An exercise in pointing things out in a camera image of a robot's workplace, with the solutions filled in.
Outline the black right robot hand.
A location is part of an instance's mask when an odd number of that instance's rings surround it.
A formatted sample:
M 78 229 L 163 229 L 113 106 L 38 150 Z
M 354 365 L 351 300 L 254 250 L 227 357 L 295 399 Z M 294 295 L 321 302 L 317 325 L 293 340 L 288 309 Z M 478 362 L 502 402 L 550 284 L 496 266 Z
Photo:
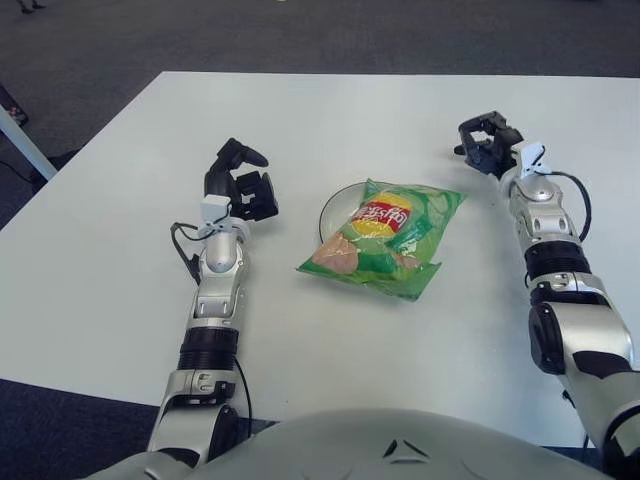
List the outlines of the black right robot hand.
M 512 149 L 523 141 L 521 133 L 507 124 L 498 111 L 491 111 L 458 126 L 460 144 L 456 155 L 464 156 L 465 163 L 476 171 L 493 175 L 498 180 L 516 166 Z

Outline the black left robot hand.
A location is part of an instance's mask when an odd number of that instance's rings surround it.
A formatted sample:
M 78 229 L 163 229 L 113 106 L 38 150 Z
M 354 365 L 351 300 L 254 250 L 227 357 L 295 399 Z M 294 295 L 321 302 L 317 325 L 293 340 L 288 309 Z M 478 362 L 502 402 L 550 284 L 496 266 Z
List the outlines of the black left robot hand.
M 244 163 L 260 168 L 269 165 L 267 158 L 256 150 L 234 138 L 228 139 L 205 174 L 204 194 L 228 197 L 231 217 L 261 221 L 278 215 L 279 206 L 266 172 L 232 175 Z

